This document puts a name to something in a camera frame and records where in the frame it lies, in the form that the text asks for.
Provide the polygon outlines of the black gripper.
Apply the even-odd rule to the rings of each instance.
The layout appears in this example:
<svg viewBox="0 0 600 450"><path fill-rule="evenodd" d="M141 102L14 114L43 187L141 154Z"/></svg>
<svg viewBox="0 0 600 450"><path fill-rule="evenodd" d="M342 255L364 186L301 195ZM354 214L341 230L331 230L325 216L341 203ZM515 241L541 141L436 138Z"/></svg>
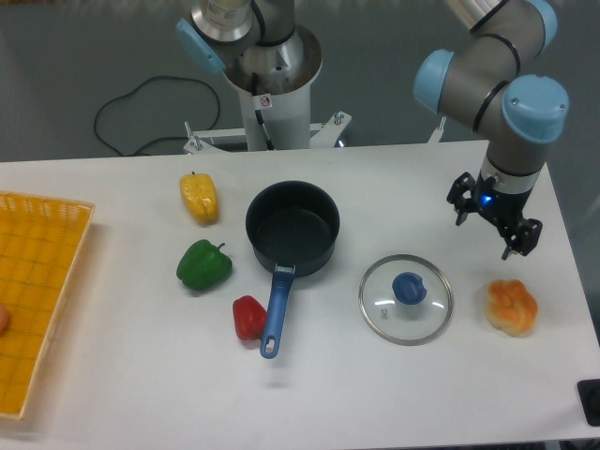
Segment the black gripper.
<svg viewBox="0 0 600 450"><path fill-rule="evenodd" d="M515 176L499 170L481 169L476 180L464 172L452 184L446 201L457 214L456 225L477 212L494 225L504 240L502 260L510 255L528 256L543 230L540 220L523 216L523 209L534 186L534 175Z"/></svg>

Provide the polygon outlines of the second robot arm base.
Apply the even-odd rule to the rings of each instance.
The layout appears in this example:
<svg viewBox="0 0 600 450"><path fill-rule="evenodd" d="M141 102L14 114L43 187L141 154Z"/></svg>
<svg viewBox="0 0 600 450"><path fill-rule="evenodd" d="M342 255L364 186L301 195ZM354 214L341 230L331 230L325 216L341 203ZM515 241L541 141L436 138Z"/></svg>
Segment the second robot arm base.
<svg viewBox="0 0 600 450"><path fill-rule="evenodd" d="M175 33L194 63L219 74L250 48L286 42L294 29L293 1L200 1Z"/></svg>

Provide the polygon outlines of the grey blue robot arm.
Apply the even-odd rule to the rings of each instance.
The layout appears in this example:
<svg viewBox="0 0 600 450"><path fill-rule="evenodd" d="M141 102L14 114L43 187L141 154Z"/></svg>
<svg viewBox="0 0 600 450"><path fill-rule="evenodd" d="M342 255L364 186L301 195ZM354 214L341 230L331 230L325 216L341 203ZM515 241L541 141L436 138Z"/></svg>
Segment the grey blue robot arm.
<svg viewBox="0 0 600 450"><path fill-rule="evenodd" d="M569 97L557 81L524 75L524 65L554 39L558 19L547 1L450 1L473 37L463 53L439 49L417 70L415 99L487 140L479 174L465 172L446 200L461 225L476 214L505 244L504 258L526 256L543 224L523 209L552 145L563 132Z"/></svg>

